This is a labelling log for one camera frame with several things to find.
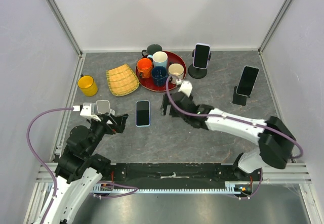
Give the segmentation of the light blue cased phone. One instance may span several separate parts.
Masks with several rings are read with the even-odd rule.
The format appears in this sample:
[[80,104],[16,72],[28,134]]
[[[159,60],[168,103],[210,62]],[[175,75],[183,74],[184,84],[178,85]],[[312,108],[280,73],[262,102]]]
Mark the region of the light blue cased phone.
[[148,127],[151,123],[150,102],[148,100],[136,102],[136,120],[137,127]]

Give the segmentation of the clear cased black phone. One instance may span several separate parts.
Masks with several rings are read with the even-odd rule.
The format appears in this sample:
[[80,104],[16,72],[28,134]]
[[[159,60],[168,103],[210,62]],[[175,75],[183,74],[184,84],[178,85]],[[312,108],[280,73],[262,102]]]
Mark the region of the clear cased black phone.
[[242,71],[238,86],[236,88],[236,93],[241,96],[249,97],[254,88],[258,74],[259,68],[245,66]]

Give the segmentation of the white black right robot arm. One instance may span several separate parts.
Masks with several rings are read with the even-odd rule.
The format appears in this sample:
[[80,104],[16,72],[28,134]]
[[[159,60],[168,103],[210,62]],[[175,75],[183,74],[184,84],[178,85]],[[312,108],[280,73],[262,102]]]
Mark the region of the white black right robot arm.
[[265,166],[285,169],[291,157],[295,138],[275,116],[261,120],[228,114],[210,105],[196,105],[192,96],[183,92],[164,94],[163,115],[167,108],[172,117],[180,117],[194,128],[225,132],[257,145],[252,151],[237,156],[231,171],[237,180],[244,180]]

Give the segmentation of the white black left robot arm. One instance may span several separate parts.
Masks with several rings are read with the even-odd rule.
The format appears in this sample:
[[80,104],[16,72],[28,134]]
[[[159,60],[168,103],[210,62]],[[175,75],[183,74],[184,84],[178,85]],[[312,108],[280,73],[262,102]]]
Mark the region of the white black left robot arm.
[[73,223],[74,218],[99,180],[111,175],[111,161],[94,151],[105,135],[123,133],[128,114],[99,114],[89,127],[74,127],[54,171],[55,182],[36,223]]

